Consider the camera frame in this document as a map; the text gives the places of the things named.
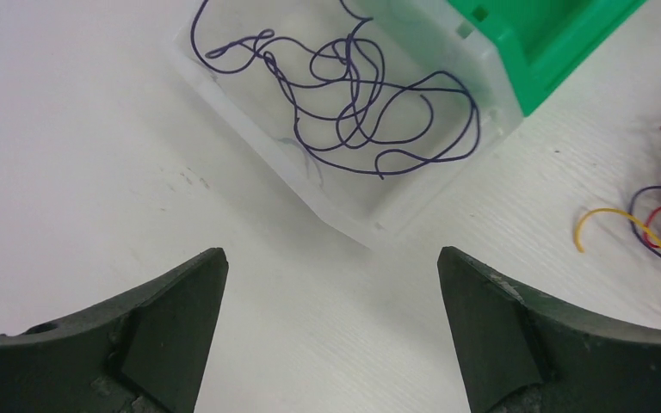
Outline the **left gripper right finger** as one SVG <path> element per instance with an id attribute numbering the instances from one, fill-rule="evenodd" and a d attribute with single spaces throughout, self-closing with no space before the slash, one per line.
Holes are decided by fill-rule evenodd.
<path id="1" fill-rule="evenodd" d="M 661 412 L 661 330 L 572 305 L 455 247 L 438 274 L 473 412 Z"/>

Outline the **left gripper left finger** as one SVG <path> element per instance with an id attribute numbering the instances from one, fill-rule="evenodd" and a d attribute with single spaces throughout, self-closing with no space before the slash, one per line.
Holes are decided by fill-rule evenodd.
<path id="1" fill-rule="evenodd" d="M 191 412 L 229 264 L 211 248 L 68 316 L 0 335 L 0 412 Z"/>

